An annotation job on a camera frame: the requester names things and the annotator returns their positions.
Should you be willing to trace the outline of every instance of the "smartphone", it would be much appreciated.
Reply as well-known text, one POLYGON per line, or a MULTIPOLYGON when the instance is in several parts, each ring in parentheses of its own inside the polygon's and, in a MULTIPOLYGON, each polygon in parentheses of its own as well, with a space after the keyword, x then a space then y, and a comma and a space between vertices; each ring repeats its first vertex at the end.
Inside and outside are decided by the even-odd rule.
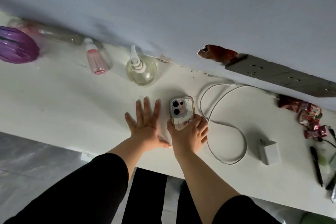
POLYGON ((178 96, 169 100, 169 113, 172 125, 183 129, 195 118, 194 100, 191 96, 178 96))

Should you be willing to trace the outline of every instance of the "white power adapter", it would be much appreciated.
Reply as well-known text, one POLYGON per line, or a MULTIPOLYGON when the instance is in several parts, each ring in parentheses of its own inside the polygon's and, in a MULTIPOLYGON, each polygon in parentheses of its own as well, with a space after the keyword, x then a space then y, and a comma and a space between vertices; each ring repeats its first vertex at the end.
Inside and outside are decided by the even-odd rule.
POLYGON ((275 141, 265 141, 260 139, 258 145, 261 162, 269 166, 280 161, 280 155, 275 141))

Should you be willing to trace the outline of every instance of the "black sleeve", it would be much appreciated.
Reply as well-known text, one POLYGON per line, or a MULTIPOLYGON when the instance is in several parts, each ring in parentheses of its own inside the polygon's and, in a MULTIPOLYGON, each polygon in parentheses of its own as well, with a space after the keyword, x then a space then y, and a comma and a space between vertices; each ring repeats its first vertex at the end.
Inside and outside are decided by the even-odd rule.
POLYGON ((54 184, 5 224, 111 224, 127 186, 125 162, 106 153, 54 184))
POLYGON ((247 196, 235 196, 226 201, 213 219, 213 224, 218 223, 267 223, 279 224, 269 213, 257 206, 247 196))

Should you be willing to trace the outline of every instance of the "hand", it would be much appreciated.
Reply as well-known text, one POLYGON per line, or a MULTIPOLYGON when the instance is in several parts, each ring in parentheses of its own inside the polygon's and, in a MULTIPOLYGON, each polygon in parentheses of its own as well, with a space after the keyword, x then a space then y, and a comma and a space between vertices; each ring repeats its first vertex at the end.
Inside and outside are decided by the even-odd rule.
POLYGON ((176 130, 171 121, 168 120, 167 129, 171 135, 176 158, 186 152, 197 153, 208 140, 207 133, 209 129, 207 120, 198 114, 182 130, 176 130))
POLYGON ((141 108, 141 101, 135 103, 136 121, 134 122, 128 112, 125 113, 125 119, 131 131, 131 139, 137 142, 142 142, 144 150, 152 150, 157 147, 171 148, 170 144, 158 139, 158 120, 160 115, 160 101, 155 102, 153 115, 149 113, 149 100, 143 99, 143 112, 141 108))

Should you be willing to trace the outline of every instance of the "hole in wall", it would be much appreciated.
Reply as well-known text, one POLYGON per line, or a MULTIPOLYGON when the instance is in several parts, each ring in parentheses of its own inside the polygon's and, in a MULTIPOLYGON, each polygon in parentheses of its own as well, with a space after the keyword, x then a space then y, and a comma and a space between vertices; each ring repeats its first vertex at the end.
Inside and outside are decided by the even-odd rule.
POLYGON ((237 57, 238 52, 218 45, 207 44, 198 51, 198 55, 204 59, 211 59, 215 62, 220 62, 222 65, 226 65, 237 57))

